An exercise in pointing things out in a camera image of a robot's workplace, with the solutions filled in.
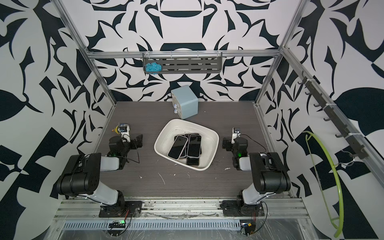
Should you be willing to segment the white case smartphone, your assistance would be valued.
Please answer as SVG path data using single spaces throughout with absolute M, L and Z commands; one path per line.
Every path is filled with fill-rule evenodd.
M 186 135 L 174 137 L 174 143 L 168 152 L 168 157 L 174 160 L 185 159 L 187 157 L 188 138 Z

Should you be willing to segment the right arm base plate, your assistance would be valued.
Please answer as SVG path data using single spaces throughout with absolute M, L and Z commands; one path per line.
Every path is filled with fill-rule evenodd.
M 264 217 L 265 211 L 261 204 L 245 205 L 243 202 L 225 200 L 220 204 L 225 217 Z

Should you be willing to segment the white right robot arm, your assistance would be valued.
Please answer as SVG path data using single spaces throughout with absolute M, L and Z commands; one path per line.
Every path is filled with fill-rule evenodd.
M 223 138 L 223 149 L 233 154 L 234 168 L 252 172 L 251 185 L 237 196 L 239 207 L 259 205 L 262 200 L 291 189 L 291 180 L 279 155 L 275 152 L 248 153 L 248 139 L 250 137 L 244 138 L 239 128 L 232 129 L 230 139 Z

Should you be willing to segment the white plastic storage tub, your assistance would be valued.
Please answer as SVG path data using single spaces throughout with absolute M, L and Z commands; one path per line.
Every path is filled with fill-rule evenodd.
M 205 171 L 214 160 L 219 135 L 204 126 L 173 119 L 158 135 L 155 152 L 178 165 L 196 171 Z

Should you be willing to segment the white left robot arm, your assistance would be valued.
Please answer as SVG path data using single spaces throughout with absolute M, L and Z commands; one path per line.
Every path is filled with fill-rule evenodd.
M 125 200 L 121 191 L 114 190 L 100 180 L 101 172 L 122 170 L 131 161 L 128 153 L 143 146 L 143 135 L 131 138 L 130 125 L 119 124 L 109 139 L 109 152 L 89 155 L 72 155 L 58 178 L 56 189 L 59 195 L 82 197 L 100 204 L 103 208 L 122 209 Z

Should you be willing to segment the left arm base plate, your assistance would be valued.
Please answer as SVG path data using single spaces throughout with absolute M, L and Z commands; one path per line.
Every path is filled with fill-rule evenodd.
M 142 201 L 125 201 L 123 206 L 101 206 L 99 218 L 123 218 L 128 216 L 135 216 L 142 211 Z

